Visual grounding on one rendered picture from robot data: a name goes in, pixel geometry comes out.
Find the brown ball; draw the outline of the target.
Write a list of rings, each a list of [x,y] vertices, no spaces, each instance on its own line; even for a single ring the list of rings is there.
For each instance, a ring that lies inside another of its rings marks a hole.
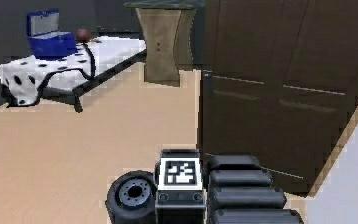
[[[91,33],[87,29],[78,29],[75,34],[75,39],[79,43],[87,43],[91,39]]]

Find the open blue box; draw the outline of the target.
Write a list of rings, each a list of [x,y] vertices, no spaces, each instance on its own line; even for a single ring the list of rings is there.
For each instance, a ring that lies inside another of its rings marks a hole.
[[[58,60],[77,52],[74,35],[59,29],[58,9],[29,12],[26,36],[36,59]]]

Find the dark brown wardrobe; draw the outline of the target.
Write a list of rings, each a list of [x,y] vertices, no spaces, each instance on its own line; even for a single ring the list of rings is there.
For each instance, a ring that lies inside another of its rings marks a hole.
[[[358,106],[358,0],[206,0],[199,146],[307,196]]]

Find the white bed with black spots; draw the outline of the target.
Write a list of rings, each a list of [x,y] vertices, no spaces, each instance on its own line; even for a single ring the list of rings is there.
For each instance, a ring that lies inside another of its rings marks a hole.
[[[0,64],[1,95],[10,107],[42,99],[83,111],[80,97],[146,57],[143,40],[99,36],[77,45],[77,52],[54,61],[33,56]]]

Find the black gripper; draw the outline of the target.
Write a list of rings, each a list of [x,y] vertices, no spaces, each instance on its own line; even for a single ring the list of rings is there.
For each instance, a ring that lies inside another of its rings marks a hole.
[[[117,178],[105,201],[111,224],[156,224],[155,194],[151,172],[130,171]]]

